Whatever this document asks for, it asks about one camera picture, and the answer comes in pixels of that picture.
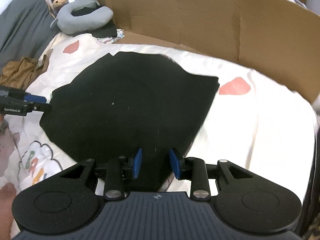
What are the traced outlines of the small plush bear toy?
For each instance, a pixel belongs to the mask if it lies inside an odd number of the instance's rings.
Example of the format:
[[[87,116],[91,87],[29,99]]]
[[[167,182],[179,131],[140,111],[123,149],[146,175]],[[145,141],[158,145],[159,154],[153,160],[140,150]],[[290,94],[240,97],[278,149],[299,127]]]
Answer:
[[[52,8],[55,11],[59,11],[64,5],[68,3],[68,0],[51,0]]]

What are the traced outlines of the black bear pattern garment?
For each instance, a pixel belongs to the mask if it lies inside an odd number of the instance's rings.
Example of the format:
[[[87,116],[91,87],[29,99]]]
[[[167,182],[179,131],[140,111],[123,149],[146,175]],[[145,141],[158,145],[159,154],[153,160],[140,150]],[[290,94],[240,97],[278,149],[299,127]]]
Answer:
[[[186,72],[158,54],[107,54],[52,93],[40,126],[80,162],[98,164],[142,151],[129,191],[157,191],[171,174],[169,150],[186,154],[219,88],[214,76]]]

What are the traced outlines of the brown cardboard box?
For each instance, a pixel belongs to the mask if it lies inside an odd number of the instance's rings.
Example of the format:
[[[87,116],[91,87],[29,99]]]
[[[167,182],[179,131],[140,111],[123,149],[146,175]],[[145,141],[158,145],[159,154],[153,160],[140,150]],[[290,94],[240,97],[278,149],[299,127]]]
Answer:
[[[253,68],[319,96],[319,16],[286,0],[98,0],[126,44],[183,49]]]

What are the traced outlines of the grey neck pillow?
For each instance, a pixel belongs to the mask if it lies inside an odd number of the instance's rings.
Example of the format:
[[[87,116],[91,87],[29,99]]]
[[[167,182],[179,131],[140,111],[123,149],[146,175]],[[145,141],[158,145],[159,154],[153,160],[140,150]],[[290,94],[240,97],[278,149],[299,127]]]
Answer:
[[[74,16],[74,11],[84,8],[94,9],[92,12]],[[50,24],[50,28],[58,27],[63,33],[72,35],[84,31],[99,29],[113,18],[113,11],[106,6],[100,6],[97,0],[78,0],[64,5]]]

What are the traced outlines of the cream bear print quilt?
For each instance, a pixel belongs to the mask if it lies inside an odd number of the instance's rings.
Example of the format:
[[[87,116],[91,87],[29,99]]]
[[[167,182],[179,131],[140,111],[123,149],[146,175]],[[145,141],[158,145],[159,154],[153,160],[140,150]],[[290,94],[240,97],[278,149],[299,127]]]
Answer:
[[[47,71],[27,92],[50,103],[54,90],[103,56],[121,52],[163,55],[190,74],[218,78],[204,123],[189,151],[181,155],[210,164],[226,159],[305,198],[316,113],[299,93],[254,69],[170,47],[106,44],[91,34],[57,34],[36,59],[50,56]],[[78,163],[48,139],[40,126],[43,114],[1,116],[1,239],[18,233],[11,210],[18,193]],[[190,191],[190,186],[174,179],[171,169],[157,191]]]

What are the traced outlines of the grey blue pillow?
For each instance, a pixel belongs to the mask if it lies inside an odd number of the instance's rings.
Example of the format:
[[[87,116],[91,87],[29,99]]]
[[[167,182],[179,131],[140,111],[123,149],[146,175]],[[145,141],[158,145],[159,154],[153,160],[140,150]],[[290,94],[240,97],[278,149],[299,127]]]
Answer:
[[[39,59],[60,32],[45,0],[13,0],[1,14],[1,68],[23,57]]]

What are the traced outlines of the brown crumpled garment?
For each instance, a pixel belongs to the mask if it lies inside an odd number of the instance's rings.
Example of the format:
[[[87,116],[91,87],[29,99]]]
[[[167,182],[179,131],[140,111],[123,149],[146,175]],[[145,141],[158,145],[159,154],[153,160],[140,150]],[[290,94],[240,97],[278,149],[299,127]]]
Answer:
[[[48,54],[42,61],[23,57],[20,61],[10,61],[2,69],[1,86],[26,90],[41,74],[45,73],[49,66]]]

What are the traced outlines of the black cloth under neck pillow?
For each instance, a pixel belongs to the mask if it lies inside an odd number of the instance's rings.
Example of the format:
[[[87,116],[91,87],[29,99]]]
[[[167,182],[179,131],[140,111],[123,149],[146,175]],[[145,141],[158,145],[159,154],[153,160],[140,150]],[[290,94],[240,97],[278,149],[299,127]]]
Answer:
[[[94,12],[100,8],[101,7],[96,7],[96,8],[84,7],[79,10],[74,10],[72,12],[72,15],[75,17],[90,15],[92,12]],[[72,36],[75,37],[77,35],[86,34],[86,33],[92,34],[92,36],[95,38],[117,37],[117,29],[116,29],[116,26],[115,26],[113,20],[110,20],[110,22],[108,22],[106,25],[104,25],[98,29],[86,30],[86,31],[82,31],[79,33],[74,33],[74,34],[72,34]]]

